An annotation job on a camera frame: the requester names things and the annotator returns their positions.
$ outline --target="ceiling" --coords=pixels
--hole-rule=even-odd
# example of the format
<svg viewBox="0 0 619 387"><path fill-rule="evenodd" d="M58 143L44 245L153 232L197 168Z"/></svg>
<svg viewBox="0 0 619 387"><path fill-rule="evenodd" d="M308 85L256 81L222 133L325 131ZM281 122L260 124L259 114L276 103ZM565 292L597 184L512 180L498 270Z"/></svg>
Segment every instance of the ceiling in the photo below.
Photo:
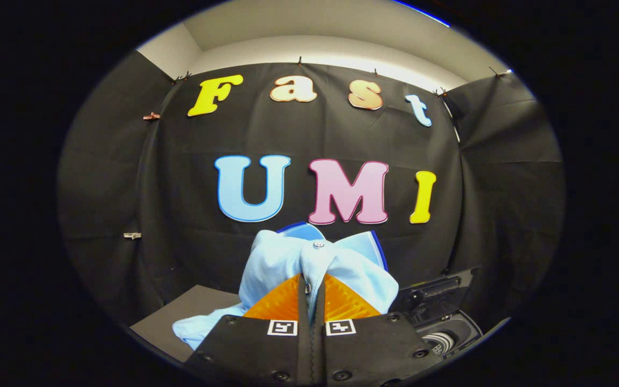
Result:
<svg viewBox="0 0 619 387"><path fill-rule="evenodd" d="M250 39L323 35L391 47L466 81L508 66L468 37L391 0L231 0L183 21L202 51Z"/></svg>

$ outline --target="letter m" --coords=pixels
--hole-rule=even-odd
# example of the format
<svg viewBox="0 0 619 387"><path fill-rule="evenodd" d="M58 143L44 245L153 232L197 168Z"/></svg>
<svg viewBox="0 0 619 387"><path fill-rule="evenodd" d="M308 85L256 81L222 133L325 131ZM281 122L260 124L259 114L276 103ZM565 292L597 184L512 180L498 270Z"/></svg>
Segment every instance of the letter m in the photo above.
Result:
<svg viewBox="0 0 619 387"><path fill-rule="evenodd" d="M332 159L310 162L309 168L316 174L316 206L309 215L314 225L330 225L336 220L331 212L331 199L341 214L343 222L349 222L362 201L362 210L357 214L359 223L375 225L388 220L384 210L384 179L388 165L369 161L363 164L353 184L350 184L341 164Z"/></svg>

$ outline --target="black curtain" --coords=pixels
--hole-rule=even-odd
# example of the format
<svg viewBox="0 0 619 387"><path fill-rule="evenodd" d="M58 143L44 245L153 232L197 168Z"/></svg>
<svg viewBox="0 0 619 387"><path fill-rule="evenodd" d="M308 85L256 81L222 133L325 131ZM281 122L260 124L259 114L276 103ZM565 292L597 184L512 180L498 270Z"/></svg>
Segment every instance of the black curtain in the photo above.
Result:
<svg viewBox="0 0 619 387"><path fill-rule="evenodd" d="M563 161L545 111L513 73L442 98L464 181L451 269L481 266L463 309L486 331L531 296L552 262L565 214Z"/></svg>
<svg viewBox="0 0 619 387"><path fill-rule="evenodd" d="M235 74L243 83L214 102L214 113L187 116L202 81ZM273 82L290 75L311 78L317 98L273 101ZM383 107L349 104L356 79L378 83ZM427 105L431 127L417 121L406 95ZM161 118L142 120L150 112ZM260 203L266 176L258 162L269 154L291 158L282 210L261 223L226 217L214 161L249 157L243 195ZM401 286L482 266L464 309L484 330L536 288L550 263L564 206L560 154L541 107L513 75L441 98L321 64L249 64L173 84L137 52L97 86L69 132L59 170L69 255L96 299L128 325L196 284L238 292L255 234L306 221L314 211L316 176L308 166L315 159L337 159L351 181L365 162L388 164L388 221L363 225L353 215L320 230L329 240L375 230ZM420 170L437 181L431 219L413 225ZM142 237L126 239L126 232Z"/></svg>

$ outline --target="letter u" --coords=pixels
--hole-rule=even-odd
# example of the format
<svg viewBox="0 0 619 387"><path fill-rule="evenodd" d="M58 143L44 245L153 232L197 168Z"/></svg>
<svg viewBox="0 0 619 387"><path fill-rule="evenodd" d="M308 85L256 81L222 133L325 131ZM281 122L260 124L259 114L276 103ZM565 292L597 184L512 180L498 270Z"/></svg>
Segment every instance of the letter u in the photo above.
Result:
<svg viewBox="0 0 619 387"><path fill-rule="evenodd" d="M243 197L243 176L250 159L224 156L214 161L219 170L219 208L229 218L239 222L263 222L273 218L283 206L283 173L290 165L290 157L265 156L260 159L260 165L267 171L266 198L258 205L251 205Z"/></svg>

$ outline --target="yellow letter f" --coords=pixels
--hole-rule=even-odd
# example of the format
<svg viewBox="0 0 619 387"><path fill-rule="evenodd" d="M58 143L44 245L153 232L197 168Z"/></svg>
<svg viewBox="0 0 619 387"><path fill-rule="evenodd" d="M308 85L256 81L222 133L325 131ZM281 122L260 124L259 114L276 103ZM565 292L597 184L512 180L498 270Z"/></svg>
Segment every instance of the yellow letter f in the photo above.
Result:
<svg viewBox="0 0 619 387"><path fill-rule="evenodd" d="M214 97L219 102L226 99L228 93L231 92L231 83L233 85L240 85L243 83L243 76L240 74L224 76L223 78L208 79L200 83L202 90L200 90L199 96L197 96L195 105L188 111L188 117L214 112L218 108L214 105Z"/></svg>

